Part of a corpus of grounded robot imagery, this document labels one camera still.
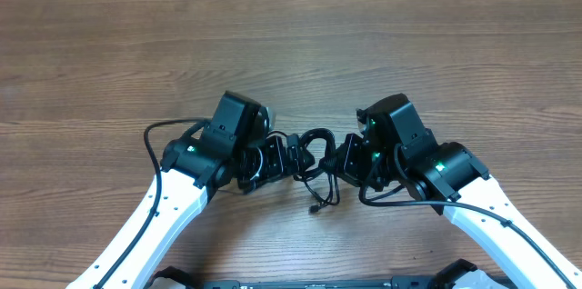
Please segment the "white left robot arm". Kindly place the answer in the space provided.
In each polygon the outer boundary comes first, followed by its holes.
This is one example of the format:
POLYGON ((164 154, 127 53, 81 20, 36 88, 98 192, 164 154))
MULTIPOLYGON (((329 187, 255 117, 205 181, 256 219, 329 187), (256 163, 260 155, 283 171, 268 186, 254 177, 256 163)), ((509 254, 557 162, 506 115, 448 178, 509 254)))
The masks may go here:
POLYGON ((211 119, 195 118, 153 160, 145 197, 73 288, 142 288, 184 228, 233 178, 245 193, 315 163, 298 135, 271 135, 274 117, 255 100, 225 92, 211 119))

